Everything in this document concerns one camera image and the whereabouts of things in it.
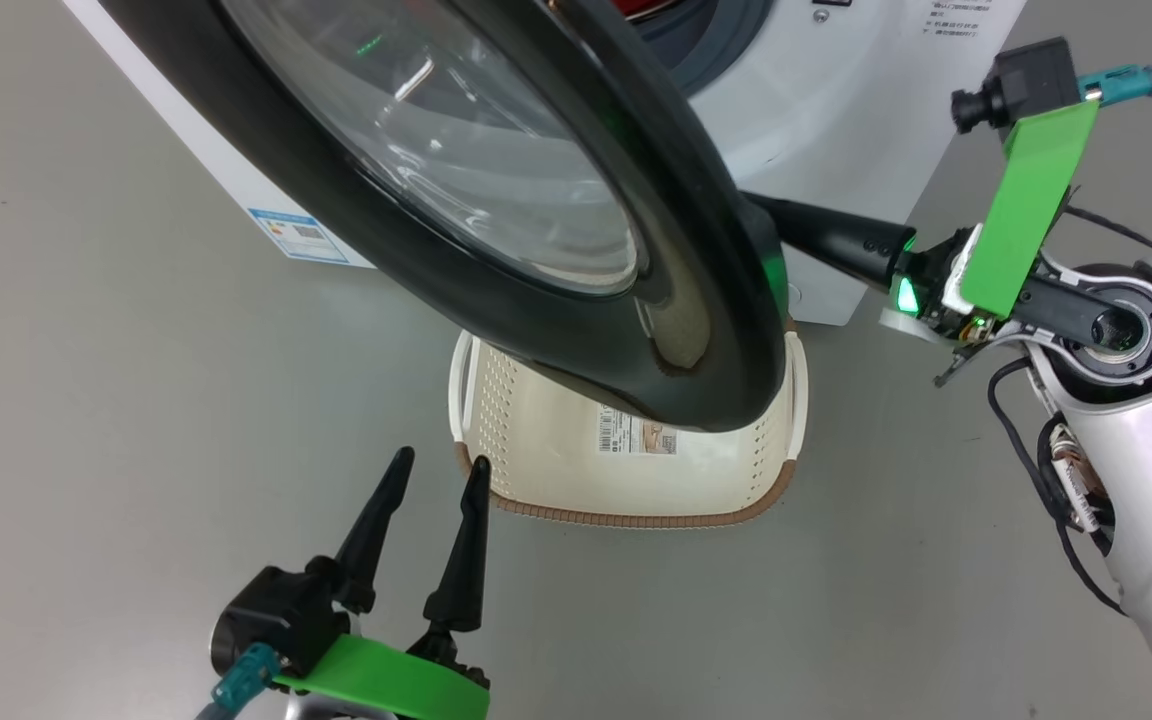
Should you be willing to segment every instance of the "product label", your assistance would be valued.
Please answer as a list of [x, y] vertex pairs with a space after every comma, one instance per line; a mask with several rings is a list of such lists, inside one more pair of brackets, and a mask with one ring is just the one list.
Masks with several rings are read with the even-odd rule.
[[262, 227], [270, 240], [278, 243], [288, 258], [302, 260], [319, 260], [326, 263], [348, 263], [328, 233], [317, 220], [308, 215], [274, 213], [270, 210], [248, 209], [252, 219]]
[[679, 431], [599, 406], [598, 450], [613, 455], [677, 455]]
[[993, 0], [934, 0], [923, 35], [976, 37], [992, 6]]

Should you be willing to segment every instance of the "basket handle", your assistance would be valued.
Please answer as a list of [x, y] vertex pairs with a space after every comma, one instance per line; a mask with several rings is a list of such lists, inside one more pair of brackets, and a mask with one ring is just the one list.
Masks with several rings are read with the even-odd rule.
[[456, 350], [452, 351], [452, 372], [447, 379], [447, 422], [452, 426], [452, 439], [456, 442], [465, 441], [465, 381], [472, 347], [473, 336], [461, 331]]
[[794, 373], [794, 395], [790, 396], [790, 406], [794, 407], [790, 427], [794, 434], [790, 435], [790, 449], [785, 456], [786, 460], [796, 460], [803, 450], [803, 434], [808, 427], [808, 356], [803, 350], [803, 341], [799, 341], [799, 333], [794, 331], [785, 333], [785, 348], [790, 356], [788, 361]]

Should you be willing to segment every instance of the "barcode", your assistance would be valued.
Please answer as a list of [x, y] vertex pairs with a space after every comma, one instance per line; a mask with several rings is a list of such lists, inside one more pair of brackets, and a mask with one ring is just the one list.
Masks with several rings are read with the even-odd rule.
[[312, 237], [314, 240], [326, 240], [323, 233], [319, 233], [319, 228], [306, 227], [306, 225], [293, 225], [296, 228], [296, 234], [301, 237]]
[[612, 410], [611, 407], [604, 406], [602, 409], [598, 411], [598, 450], [599, 452], [612, 452], [612, 430], [614, 429], [613, 419], [616, 410]]

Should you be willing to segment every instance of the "washing machine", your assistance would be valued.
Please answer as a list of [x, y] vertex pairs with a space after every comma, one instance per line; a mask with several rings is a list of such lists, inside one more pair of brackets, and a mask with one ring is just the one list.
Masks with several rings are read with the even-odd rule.
[[1021, 6], [67, 3], [285, 253], [376, 265], [516, 365], [707, 432], [767, 410], [790, 318], [864, 290], [786, 242], [911, 241], [950, 91]]
[[[217, 132], [101, 0], [65, 3], [259, 233], [289, 258], [374, 266]], [[317, 5], [296, 5], [312, 22]], [[742, 190], [900, 222], [954, 132], [948, 94], [978, 85], [1024, 0], [614, 5], [690, 100]], [[785, 253], [794, 318], [846, 324], [863, 286]]]

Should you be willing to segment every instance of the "gray floor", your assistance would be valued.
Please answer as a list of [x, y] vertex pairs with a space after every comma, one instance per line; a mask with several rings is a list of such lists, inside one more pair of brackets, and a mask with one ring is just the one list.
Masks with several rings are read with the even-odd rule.
[[[1014, 40], [1152, 60], [1152, 3], [1114, 5], [1033, 0]], [[924, 236], [982, 217], [999, 164], [988, 136], [955, 142]], [[1082, 182], [1152, 234], [1152, 103], [1102, 115]], [[1070, 220], [1053, 243], [1137, 253]], [[1138, 634], [1070, 574], [984, 406], [998, 359], [932, 392], [945, 356], [873, 327], [878, 301], [805, 328], [806, 449], [761, 520], [493, 516], [463, 657], [495, 720], [1152, 717]], [[283, 259], [65, 8], [0, 0], [0, 717], [192, 717], [223, 602], [332, 550], [402, 444], [417, 469], [366, 627], [415, 638], [457, 518], [455, 336], [379, 274]]]

